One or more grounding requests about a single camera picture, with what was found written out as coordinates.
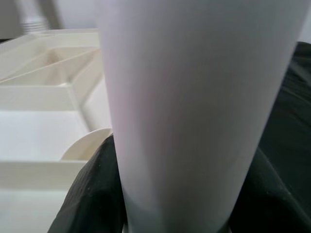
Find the black cloth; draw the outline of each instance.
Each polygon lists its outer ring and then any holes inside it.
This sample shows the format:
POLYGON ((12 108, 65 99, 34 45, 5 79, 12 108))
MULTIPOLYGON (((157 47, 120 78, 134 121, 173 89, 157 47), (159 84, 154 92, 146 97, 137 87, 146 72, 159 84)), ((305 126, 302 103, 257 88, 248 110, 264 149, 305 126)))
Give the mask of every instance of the black cloth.
POLYGON ((125 205, 113 136, 80 170, 49 233, 121 233, 125 205))

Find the white plastic tray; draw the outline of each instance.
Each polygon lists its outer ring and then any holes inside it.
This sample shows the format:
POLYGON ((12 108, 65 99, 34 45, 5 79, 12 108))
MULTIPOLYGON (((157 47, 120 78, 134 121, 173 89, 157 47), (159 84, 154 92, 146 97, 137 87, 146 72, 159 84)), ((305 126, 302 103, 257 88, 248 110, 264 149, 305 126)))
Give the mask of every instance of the white plastic tray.
POLYGON ((96 30, 0 45, 0 232, 46 232, 111 131, 96 30))

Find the white cylinder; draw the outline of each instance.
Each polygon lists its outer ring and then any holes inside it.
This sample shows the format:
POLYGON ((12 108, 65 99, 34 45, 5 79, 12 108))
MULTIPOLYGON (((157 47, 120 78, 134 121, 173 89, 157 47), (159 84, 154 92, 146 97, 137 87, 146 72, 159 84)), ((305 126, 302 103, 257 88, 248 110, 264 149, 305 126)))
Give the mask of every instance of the white cylinder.
POLYGON ((309 0, 97 0, 130 233, 220 233, 309 0))
POLYGON ((22 29, 25 34, 39 33, 48 29, 37 0, 15 0, 22 29))

